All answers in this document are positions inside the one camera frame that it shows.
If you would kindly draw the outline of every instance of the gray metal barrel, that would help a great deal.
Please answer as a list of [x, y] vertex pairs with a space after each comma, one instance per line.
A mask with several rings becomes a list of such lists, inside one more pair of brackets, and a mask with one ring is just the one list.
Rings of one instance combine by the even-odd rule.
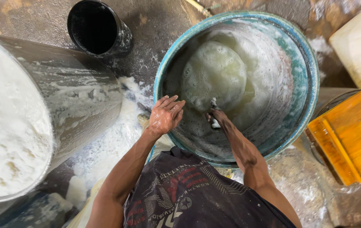
[[2, 202], [34, 189], [49, 171], [110, 127], [120, 113], [122, 95], [112, 71], [96, 57], [4, 36], [0, 46], [37, 87], [53, 131], [53, 150], [42, 175], [28, 188], [0, 197]]

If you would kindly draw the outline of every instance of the teal plastic tub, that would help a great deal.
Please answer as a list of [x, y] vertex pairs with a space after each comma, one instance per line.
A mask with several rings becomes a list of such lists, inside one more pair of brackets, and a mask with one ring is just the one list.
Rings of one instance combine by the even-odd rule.
[[[280, 61], [275, 60], [274, 64], [281, 65], [287, 73], [280, 72], [274, 77], [277, 81], [276, 88], [265, 111], [251, 126], [241, 130], [265, 159], [272, 158], [291, 145], [303, 132], [313, 114], [319, 91], [317, 60], [307, 39], [299, 29], [278, 16], [233, 11], [207, 18], [190, 28], [174, 42], [159, 66], [155, 78], [154, 101], [163, 95], [178, 93], [173, 88], [180, 87], [182, 66], [185, 65], [188, 52], [192, 53], [194, 48], [191, 47], [198, 47], [198, 40], [216, 29], [246, 31], [247, 39], [254, 34], [263, 33], [261, 36], [275, 45], [275, 49], [283, 56]], [[222, 132], [210, 136], [191, 135], [181, 123], [168, 135], [179, 148], [197, 154], [213, 166], [237, 167]]]

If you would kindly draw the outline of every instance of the man's right hand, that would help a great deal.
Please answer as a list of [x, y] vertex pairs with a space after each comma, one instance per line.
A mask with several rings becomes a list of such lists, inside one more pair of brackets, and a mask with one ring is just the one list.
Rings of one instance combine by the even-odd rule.
[[[216, 118], [218, 124], [222, 129], [224, 127], [224, 123], [230, 121], [227, 115], [221, 110], [215, 110], [214, 108], [212, 108], [210, 109], [209, 113], [213, 114], [214, 118]], [[210, 119], [212, 118], [209, 113], [205, 114], [207, 122], [210, 122]]]

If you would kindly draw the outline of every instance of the bubbles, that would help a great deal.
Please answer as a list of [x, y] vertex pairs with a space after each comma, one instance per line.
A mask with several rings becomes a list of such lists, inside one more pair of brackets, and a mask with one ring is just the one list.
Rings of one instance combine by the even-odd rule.
[[186, 63], [183, 72], [183, 94], [198, 111], [210, 109], [210, 100], [220, 98], [224, 110], [241, 101], [247, 81], [246, 66], [232, 49], [215, 42], [202, 44]]

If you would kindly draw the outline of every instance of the tub rim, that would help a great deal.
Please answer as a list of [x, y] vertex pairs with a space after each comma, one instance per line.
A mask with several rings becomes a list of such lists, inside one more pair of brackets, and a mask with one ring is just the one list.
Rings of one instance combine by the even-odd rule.
[[[299, 135], [304, 131], [305, 127], [307, 126], [311, 116], [313, 115], [315, 105], [318, 98], [318, 92], [319, 92], [319, 70], [318, 70], [318, 63], [317, 59], [315, 57], [314, 51], [312, 50], [309, 42], [307, 41], [307, 38], [305, 38], [304, 34], [296, 28], [292, 23], [288, 22], [284, 18], [281, 18], [279, 16], [276, 16], [274, 14], [270, 13], [263, 13], [263, 12], [255, 12], [255, 11], [230, 11], [225, 13], [220, 13], [217, 15], [214, 15], [210, 18], [207, 18], [198, 24], [194, 25], [190, 29], [188, 29], [185, 33], [183, 33], [168, 49], [165, 56], [163, 57], [161, 64], [159, 65], [157, 74], [155, 76], [154, 81], [154, 104], [157, 102], [158, 99], [162, 96], [162, 84], [163, 84], [163, 73], [166, 72], [168, 65], [172, 61], [173, 57], [176, 55], [179, 49], [183, 47], [184, 44], [186, 44], [192, 37], [200, 33], [201, 31], [212, 27], [215, 24], [230, 20], [230, 19], [241, 19], [241, 18], [253, 18], [258, 20], [265, 20], [269, 23], [272, 23], [274, 25], [277, 25], [278, 28], [284, 29], [285, 33], [290, 36], [290, 38], [295, 42], [299, 43], [300, 52], [303, 55], [307, 72], [308, 72], [308, 94], [307, 94], [307, 100], [308, 102], [305, 103], [305, 107], [302, 110], [302, 120], [298, 121], [298, 126], [295, 128], [295, 130], [291, 131], [291, 133], [288, 135], [288, 138], [285, 140], [284, 143], [282, 143], [279, 147], [274, 148], [272, 152], [268, 153], [264, 156], [265, 160], [269, 160], [270, 158], [276, 156], [277, 154], [281, 153], [283, 150], [288, 148], [298, 137]], [[168, 133], [168, 137], [172, 140], [172, 142], [179, 148], [188, 150], [188, 148], [184, 147], [182, 144], [180, 144], [177, 140], [177, 138], [174, 136], [172, 132]], [[236, 162], [213, 162], [211, 160], [208, 160], [207, 158], [203, 158], [204, 160], [207, 160], [211, 165], [215, 167], [220, 168], [238, 168]]]

